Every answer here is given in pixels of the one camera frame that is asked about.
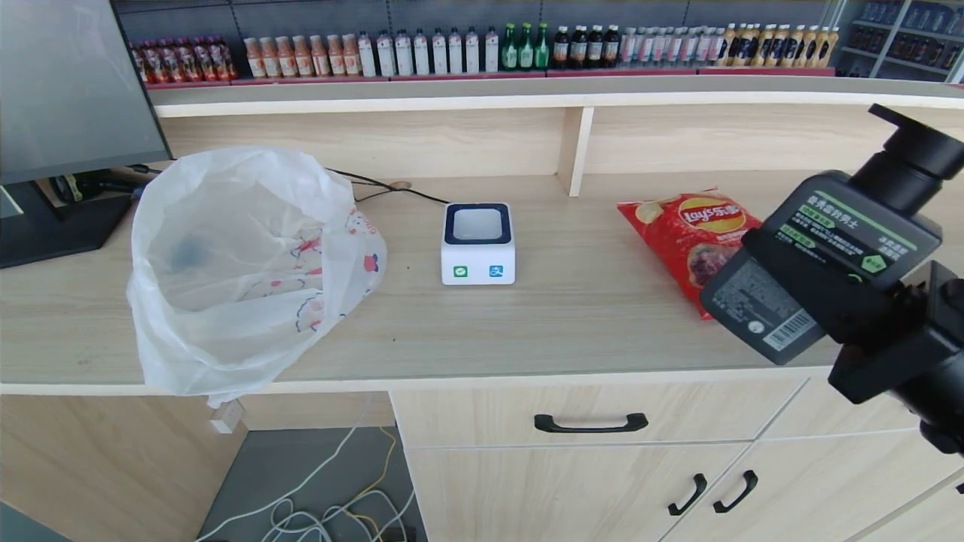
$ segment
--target black handle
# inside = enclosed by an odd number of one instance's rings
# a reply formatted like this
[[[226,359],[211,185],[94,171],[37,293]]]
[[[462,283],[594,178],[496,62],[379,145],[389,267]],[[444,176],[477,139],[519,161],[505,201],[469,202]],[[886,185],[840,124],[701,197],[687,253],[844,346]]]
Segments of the black handle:
[[[548,414],[537,414],[533,421],[536,429],[547,433],[631,433],[650,424],[641,412],[626,414],[626,425],[621,427],[563,427],[557,425]]]
[[[675,502],[670,504],[669,515],[682,516],[683,513],[686,511],[686,509],[689,508],[694,502],[696,502],[696,500],[699,499],[701,495],[703,495],[703,492],[707,490],[707,478],[703,476],[702,473],[699,473],[693,476],[693,482],[696,483],[696,491],[693,492],[693,496],[689,498],[689,501],[686,501],[686,504],[684,504],[682,508],[676,506]]]
[[[750,495],[750,492],[753,491],[753,488],[757,487],[757,482],[760,481],[760,479],[757,478],[757,474],[753,471],[743,473],[743,479],[746,480],[746,487],[743,488],[743,493],[740,493],[739,497],[737,497],[735,501],[729,505],[724,504],[723,501],[713,503],[713,510],[715,510],[717,514],[725,514],[736,508],[736,505],[740,504],[741,501],[746,499],[746,496]]]

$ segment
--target counter top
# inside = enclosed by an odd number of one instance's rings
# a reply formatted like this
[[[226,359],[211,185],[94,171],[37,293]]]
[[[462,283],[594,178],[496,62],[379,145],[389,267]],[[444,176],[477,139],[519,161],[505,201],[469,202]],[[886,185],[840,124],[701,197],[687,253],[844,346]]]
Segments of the counter top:
[[[158,117],[728,103],[964,108],[939,83],[755,75],[655,75],[275,84],[154,90]]]
[[[425,379],[782,371],[714,322],[700,321],[614,203],[718,185],[758,216],[808,172],[594,176],[571,199],[553,176],[409,179],[452,201],[508,201],[518,243],[512,286],[452,287],[439,278],[442,208],[409,194],[360,204],[388,243],[382,286],[267,393],[404,387]],[[938,258],[964,268],[964,215],[946,185],[927,214],[942,223]],[[0,272],[2,393],[150,394],[130,309],[130,217],[97,252]],[[828,341],[792,365],[827,366]]]

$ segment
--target barcode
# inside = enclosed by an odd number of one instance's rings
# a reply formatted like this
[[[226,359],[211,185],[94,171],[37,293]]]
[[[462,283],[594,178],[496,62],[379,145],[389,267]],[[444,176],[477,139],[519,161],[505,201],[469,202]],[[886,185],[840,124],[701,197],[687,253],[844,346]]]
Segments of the barcode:
[[[803,337],[817,323],[803,309],[800,309],[789,320],[780,324],[777,329],[771,331],[763,342],[769,344],[774,350],[780,352],[790,346],[792,342]]]

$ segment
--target red snack bag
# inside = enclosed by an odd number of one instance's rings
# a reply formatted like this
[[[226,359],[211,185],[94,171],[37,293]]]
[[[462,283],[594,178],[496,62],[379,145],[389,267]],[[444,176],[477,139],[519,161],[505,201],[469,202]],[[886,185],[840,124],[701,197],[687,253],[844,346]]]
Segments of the red snack bag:
[[[658,202],[617,203],[646,244],[659,256],[700,317],[700,290],[739,250],[740,239],[760,221],[717,192],[680,194]]]

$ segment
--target white plastic bag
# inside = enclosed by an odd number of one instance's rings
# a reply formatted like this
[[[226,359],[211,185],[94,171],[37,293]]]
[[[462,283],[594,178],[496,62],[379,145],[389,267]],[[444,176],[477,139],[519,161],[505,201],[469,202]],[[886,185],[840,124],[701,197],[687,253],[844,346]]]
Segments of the white plastic bag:
[[[344,177],[291,149],[184,156],[144,191],[127,300],[149,386],[216,407],[270,383],[385,274]]]

